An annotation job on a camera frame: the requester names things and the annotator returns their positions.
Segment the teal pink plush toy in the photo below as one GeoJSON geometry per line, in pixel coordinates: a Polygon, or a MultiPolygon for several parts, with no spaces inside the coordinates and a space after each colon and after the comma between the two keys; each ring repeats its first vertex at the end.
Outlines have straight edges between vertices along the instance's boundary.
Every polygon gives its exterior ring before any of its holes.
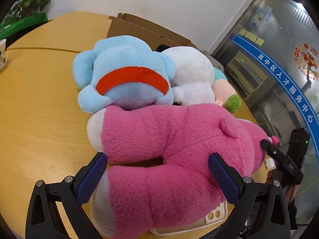
{"type": "Polygon", "coordinates": [[[215,79],[211,87],[215,95],[215,103],[234,114],[241,106],[241,99],[228,82],[224,73],[215,67],[213,69],[215,79]]]}

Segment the white panda plush toy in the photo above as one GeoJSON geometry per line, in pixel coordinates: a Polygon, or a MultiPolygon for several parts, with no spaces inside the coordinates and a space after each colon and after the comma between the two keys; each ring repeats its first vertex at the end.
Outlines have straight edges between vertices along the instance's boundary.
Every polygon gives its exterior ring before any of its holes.
{"type": "Polygon", "coordinates": [[[175,104],[189,106],[215,103],[211,88],[215,70],[202,52],[190,46],[167,45],[159,45],[156,51],[169,56],[176,66],[175,77],[170,81],[175,104]]]}

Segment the pink plush bear toy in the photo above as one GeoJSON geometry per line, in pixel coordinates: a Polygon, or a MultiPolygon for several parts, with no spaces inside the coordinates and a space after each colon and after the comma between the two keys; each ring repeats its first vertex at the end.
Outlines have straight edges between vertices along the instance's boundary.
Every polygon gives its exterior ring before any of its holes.
{"type": "Polygon", "coordinates": [[[126,111],[110,105],[87,123],[92,147],[110,168],[90,200],[96,229],[109,238],[137,238],[154,228],[190,225],[225,200],[209,170],[218,153],[251,176],[268,135],[215,104],[152,105],[126,111]]]}

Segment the light blue plush toy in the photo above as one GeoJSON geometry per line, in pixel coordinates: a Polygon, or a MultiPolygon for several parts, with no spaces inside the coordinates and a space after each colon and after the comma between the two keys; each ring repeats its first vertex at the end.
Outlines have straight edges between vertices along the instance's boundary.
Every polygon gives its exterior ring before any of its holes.
{"type": "Polygon", "coordinates": [[[92,50],[74,58],[72,74],[80,90],[78,104],[86,113],[109,105],[135,110],[174,102],[170,82],[176,75],[175,63],[137,37],[99,40],[92,50]]]}

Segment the yellow sticky notes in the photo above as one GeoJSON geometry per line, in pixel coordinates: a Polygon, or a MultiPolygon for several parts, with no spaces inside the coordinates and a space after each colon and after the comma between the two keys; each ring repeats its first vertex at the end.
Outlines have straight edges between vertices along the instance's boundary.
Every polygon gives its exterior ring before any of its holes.
{"type": "Polygon", "coordinates": [[[250,41],[257,44],[258,46],[262,46],[264,43],[264,40],[262,38],[243,28],[240,29],[239,35],[249,39],[250,41]]]}

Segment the brown cardboard box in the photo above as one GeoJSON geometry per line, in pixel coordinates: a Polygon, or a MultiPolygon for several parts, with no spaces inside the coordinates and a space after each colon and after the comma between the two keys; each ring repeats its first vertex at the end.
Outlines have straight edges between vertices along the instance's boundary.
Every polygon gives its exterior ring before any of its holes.
{"type": "Polygon", "coordinates": [[[109,19],[111,24],[106,35],[108,38],[123,35],[134,36],[146,42],[154,51],[159,45],[190,46],[198,49],[188,38],[144,18],[120,12],[116,17],[109,16],[109,19]]]}

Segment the leaf pattern paper cup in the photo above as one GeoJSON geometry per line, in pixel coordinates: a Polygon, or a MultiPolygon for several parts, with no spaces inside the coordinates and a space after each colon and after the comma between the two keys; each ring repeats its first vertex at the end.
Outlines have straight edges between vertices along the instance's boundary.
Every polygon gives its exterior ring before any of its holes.
{"type": "Polygon", "coordinates": [[[2,70],[6,64],[6,41],[6,39],[0,40],[0,70],[2,70]]]}

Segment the green cloth covered table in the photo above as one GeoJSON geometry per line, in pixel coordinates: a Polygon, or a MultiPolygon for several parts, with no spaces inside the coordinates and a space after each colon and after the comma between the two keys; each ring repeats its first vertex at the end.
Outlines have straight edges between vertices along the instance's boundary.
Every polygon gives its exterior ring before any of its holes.
{"type": "Polygon", "coordinates": [[[7,26],[1,25],[1,40],[6,39],[7,46],[10,46],[30,31],[48,23],[48,21],[46,13],[41,12],[27,16],[7,26]]]}

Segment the green potted plant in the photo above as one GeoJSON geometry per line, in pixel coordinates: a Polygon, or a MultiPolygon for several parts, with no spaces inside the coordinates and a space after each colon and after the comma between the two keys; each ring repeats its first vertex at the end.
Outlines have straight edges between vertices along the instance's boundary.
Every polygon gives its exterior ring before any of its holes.
{"type": "Polygon", "coordinates": [[[4,26],[14,24],[27,16],[42,12],[50,3],[51,0],[18,0],[9,10],[2,24],[4,26]]]}

